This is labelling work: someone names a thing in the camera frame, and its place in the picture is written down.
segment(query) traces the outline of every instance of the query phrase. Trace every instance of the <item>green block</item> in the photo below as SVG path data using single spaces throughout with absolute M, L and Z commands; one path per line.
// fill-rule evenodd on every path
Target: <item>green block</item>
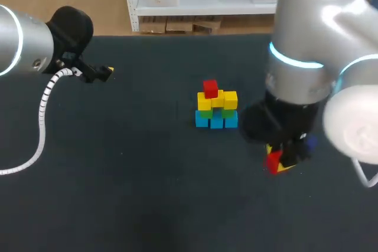
M 232 118 L 234 116 L 233 109 L 222 109 L 222 118 Z
M 211 110 L 200 110 L 200 116 L 201 118 L 213 118 L 213 109 Z

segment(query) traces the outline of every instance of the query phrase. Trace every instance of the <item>block tower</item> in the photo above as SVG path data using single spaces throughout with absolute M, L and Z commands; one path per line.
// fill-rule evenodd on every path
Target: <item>block tower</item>
M 197 93 L 198 108 L 195 126 L 211 129 L 237 128 L 237 94 L 218 89 L 215 80 L 203 81 L 203 91 Z

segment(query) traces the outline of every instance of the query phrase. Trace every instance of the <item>cardboard box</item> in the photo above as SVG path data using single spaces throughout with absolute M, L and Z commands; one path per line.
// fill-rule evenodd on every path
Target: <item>cardboard box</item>
M 196 16 L 194 18 L 194 31 L 217 34 L 222 21 L 221 16 Z
M 147 34 L 165 34 L 167 16 L 139 17 L 139 31 Z
M 165 30 L 170 33 L 191 34 L 193 32 L 193 21 L 194 16 L 169 16 Z

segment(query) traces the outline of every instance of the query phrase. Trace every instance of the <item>yellow block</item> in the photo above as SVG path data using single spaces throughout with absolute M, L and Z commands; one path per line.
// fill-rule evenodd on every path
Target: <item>yellow block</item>
M 223 106 L 224 106 L 223 90 L 218 90 L 218 97 L 211 99 L 211 107 L 223 107 Z
M 205 99 L 205 93 L 197 93 L 198 110 L 211 110 L 211 99 Z
M 279 163 L 278 164 L 278 168 L 277 168 L 277 172 L 280 172 L 280 171 L 287 171 L 289 168 L 292 168 L 292 167 L 294 167 L 295 165 L 292 165 L 292 166 L 288 166 L 287 168 L 284 168 L 284 166 L 281 164 L 281 163 Z
M 266 144 L 266 153 L 270 154 L 272 152 L 272 147 L 269 144 Z
M 225 91 L 224 109 L 237 109 L 237 94 L 235 91 Z

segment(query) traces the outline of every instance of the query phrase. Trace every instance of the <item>toy block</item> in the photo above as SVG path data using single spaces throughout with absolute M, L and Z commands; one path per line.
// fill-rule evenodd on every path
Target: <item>toy block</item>
M 271 174 L 276 175 L 278 173 L 278 165 L 279 165 L 279 158 L 282 155 L 281 150 L 277 150 L 275 152 L 271 152 L 267 156 L 266 165 L 268 170 Z
M 218 96 L 218 84 L 216 80 L 203 81 L 203 92 L 206 99 L 213 99 Z
M 237 111 L 233 110 L 233 116 L 225 118 L 224 128 L 237 128 Z
M 234 110 L 233 109 L 222 109 L 222 118 L 231 118 L 234 116 Z
M 287 171 L 289 168 L 292 168 L 296 165 L 291 165 L 291 166 L 288 166 L 287 168 L 284 167 L 281 163 L 278 164 L 278 167 L 277 167 L 277 173 L 279 172 L 282 172 L 282 171 Z
M 237 109 L 237 94 L 235 91 L 225 91 L 224 94 L 224 109 Z
M 218 90 L 218 96 L 211 99 L 211 107 L 223 107 L 224 94 L 223 90 Z
M 198 110 L 211 110 L 211 100 L 205 98 L 202 91 L 197 93 Z
M 223 118 L 221 112 L 214 112 L 213 118 L 210 119 L 211 129 L 222 129 L 223 128 Z
M 195 126 L 196 127 L 208 127 L 208 119 L 202 118 L 199 110 L 195 111 Z
M 210 110 L 199 110 L 202 118 L 213 118 L 213 109 Z

